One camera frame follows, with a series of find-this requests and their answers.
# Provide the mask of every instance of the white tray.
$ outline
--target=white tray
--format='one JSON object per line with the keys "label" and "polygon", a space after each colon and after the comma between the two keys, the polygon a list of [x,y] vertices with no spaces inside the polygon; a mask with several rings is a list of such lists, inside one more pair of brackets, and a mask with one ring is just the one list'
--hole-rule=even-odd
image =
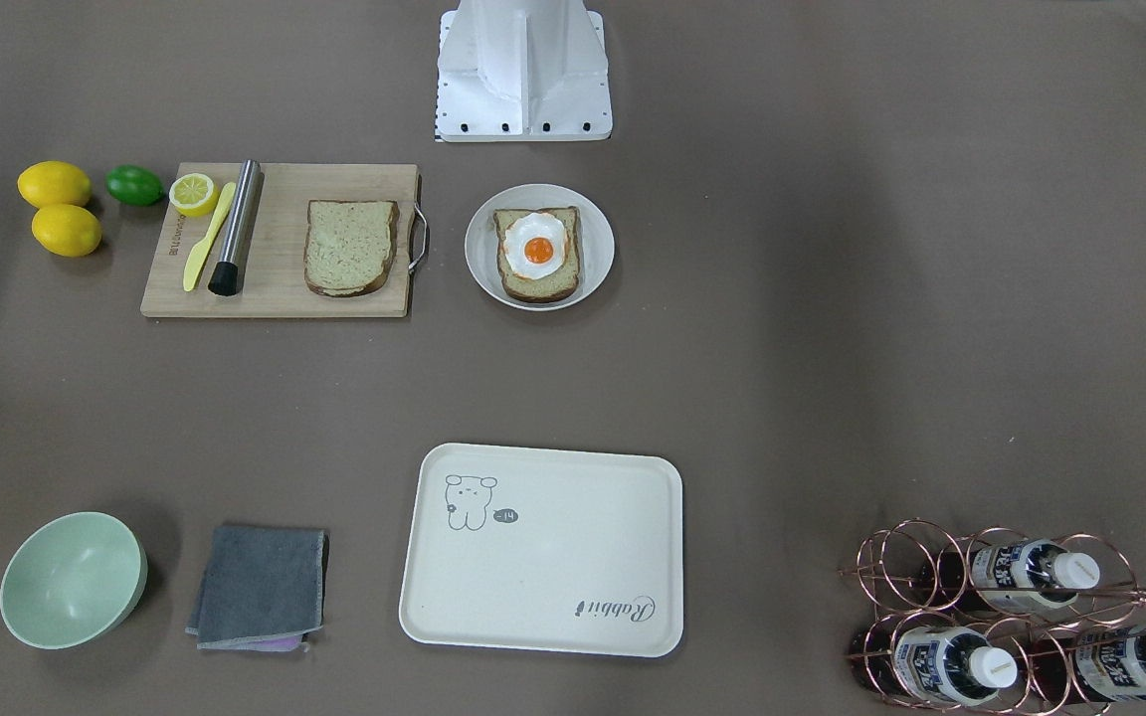
{"label": "white tray", "polygon": [[[497,233],[494,229],[493,213],[495,208],[547,207],[578,210],[582,281],[568,298],[551,304],[525,304],[524,300],[511,298],[502,289],[502,277],[497,275]],[[604,212],[601,212],[599,207],[586,196],[555,183],[524,183],[499,191],[477,208],[477,213],[468,223],[464,250],[471,276],[487,294],[521,312],[558,312],[599,289],[601,283],[609,276],[609,269],[613,267],[617,242],[613,239],[613,227],[609,226],[609,218],[604,217]]]}
{"label": "white tray", "polygon": [[682,490],[660,457],[437,446],[418,472],[401,629],[423,644],[665,656],[683,632]]}

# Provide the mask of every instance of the bread slice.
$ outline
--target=bread slice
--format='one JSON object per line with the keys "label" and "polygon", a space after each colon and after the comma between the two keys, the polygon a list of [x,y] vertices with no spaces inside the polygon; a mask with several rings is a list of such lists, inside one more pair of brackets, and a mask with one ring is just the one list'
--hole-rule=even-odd
{"label": "bread slice", "polygon": [[507,228],[516,222],[516,219],[533,213],[532,208],[496,208],[494,211],[494,227],[497,231],[497,273],[501,274],[501,288],[507,291],[507,296],[526,304],[551,304],[555,300],[568,298],[576,290],[578,283],[582,281],[582,251],[579,247],[581,239],[578,238],[579,218],[576,207],[537,208],[539,213],[551,214],[564,223],[564,230],[570,236],[568,254],[564,258],[563,267],[559,267],[550,276],[542,276],[540,280],[526,280],[510,270],[507,261],[507,253],[503,251],[502,242],[507,236]]}
{"label": "bread slice", "polygon": [[395,217],[394,200],[308,200],[308,289],[329,298],[382,289],[395,258]]}

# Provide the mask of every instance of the wooden cutting board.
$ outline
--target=wooden cutting board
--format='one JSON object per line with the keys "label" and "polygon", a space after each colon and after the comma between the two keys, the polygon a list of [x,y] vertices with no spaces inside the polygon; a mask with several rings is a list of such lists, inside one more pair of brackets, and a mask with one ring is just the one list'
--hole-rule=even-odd
{"label": "wooden cutting board", "polygon": [[[228,222],[201,272],[197,289],[183,290],[188,250],[206,233],[210,215],[182,217],[168,208],[149,269],[140,312],[163,318],[399,318],[409,312],[410,234],[418,200],[414,164],[261,164],[264,190],[245,259],[245,282],[236,296],[206,290]],[[201,172],[214,184],[237,181],[241,164],[179,164],[178,176]],[[324,298],[304,283],[308,200],[395,200],[395,259],[383,289],[358,298]]]}

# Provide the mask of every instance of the cartoon bear drawing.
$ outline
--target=cartoon bear drawing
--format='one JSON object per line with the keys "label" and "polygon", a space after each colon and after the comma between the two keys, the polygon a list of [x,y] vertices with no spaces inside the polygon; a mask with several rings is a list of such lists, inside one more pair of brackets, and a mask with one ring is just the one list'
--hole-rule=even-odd
{"label": "cartoon bear drawing", "polygon": [[493,502],[493,488],[496,478],[477,478],[472,475],[445,477],[445,504],[449,509],[449,529],[461,530],[468,527],[476,532],[486,526],[489,518],[489,503]]}

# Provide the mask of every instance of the lemon half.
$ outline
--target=lemon half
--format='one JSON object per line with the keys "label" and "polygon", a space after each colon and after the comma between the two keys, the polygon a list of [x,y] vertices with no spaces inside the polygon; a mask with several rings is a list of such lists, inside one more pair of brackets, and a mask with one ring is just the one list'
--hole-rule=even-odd
{"label": "lemon half", "polygon": [[171,186],[171,205],[185,217],[201,217],[214,212],[219,203],[215,182],[201,173],[178,178]]}

